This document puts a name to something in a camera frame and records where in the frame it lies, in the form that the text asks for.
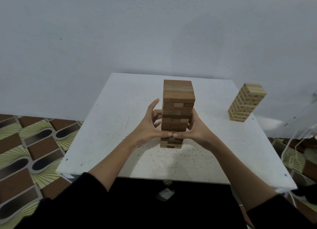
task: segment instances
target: light wooden block tower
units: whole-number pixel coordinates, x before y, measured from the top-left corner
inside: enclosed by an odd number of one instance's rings
[[[186,131],[195,103],[191,81],[164,80],[161,130]],[[161,138],[161,147],[181,148],[183,139]]]
[[[260,84],[244,83],[229,107],[229,119],[232,121],[245,122],[265,95],[266,92]]]

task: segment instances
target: white table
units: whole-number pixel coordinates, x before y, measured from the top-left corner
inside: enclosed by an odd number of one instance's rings
[[[227,110],[238,93],[231,80],[159,75],[113,73],[57,173],[80,175],[107,156],[138,125],[154,99],[160,98],[157,108],[162,107],[164,79],[191,80],[197,113],[233,153],[270,186],[279,191],[296,188],[254,115],[244,123],[229,120]],[[229,183],[212,153],[187,139],[181,149],[161,148],[159,139],[137,148],[119,176]]]

